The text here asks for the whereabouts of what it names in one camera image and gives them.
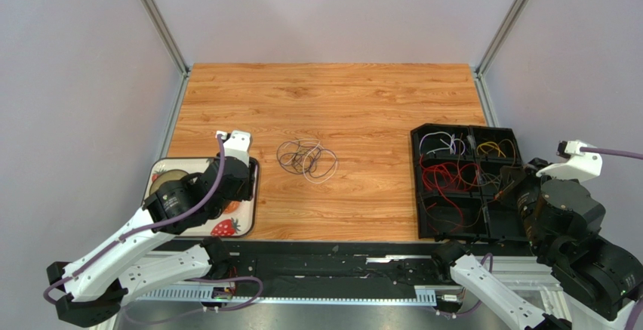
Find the black compartment organizer bin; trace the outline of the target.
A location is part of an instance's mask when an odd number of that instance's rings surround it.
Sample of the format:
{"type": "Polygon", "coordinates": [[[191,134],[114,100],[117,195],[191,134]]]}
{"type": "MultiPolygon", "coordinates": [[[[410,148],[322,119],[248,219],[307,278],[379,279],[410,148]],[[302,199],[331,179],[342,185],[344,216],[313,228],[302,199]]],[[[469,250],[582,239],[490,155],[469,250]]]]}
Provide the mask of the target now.
{"type": "Polygon", "coordinates": [[[420,239],[526,242],[518,212],[494,198],[500,169],[522,164],[512,129],[426,123],[410,139],[420,239]]]}

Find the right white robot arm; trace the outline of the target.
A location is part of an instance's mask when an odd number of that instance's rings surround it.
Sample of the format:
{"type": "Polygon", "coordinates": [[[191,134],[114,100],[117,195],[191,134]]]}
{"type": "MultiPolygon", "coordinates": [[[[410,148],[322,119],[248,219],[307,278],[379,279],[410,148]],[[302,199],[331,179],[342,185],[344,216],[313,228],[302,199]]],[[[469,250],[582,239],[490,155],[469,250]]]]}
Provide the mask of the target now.
{"type": "Polygon", "coordinates": [[[606,210],[583,185],[587,166],[536,158],[503,167],[500,177],[497,198],[517,209],[531,253],[559,282],[571,318],[526,301],[457,241],[432,253],[436,279],[464,287],[512,329],[635,328],[642,313],[641,261],[600,235],[606,210]]]}

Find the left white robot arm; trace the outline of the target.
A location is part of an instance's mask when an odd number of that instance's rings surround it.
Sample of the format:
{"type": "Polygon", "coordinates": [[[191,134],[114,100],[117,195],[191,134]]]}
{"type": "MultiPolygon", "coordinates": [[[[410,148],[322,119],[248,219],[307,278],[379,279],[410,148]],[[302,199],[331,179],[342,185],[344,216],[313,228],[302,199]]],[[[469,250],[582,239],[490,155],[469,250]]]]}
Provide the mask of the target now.
{"type": "Polygon", "coordinates": [[[204,171],[160,174],[141,208],[116,233],[73,262],[47,268],[43,296],[57,317],[81,328],[105,322],[151,291],[184,280],[220,280],[232,272],[232,256],[218,236],[169,257],[140,259],[187,230],[220,217],[233,202],[249,202],[259,163],[230,154],[205,160],[204,171]]]}

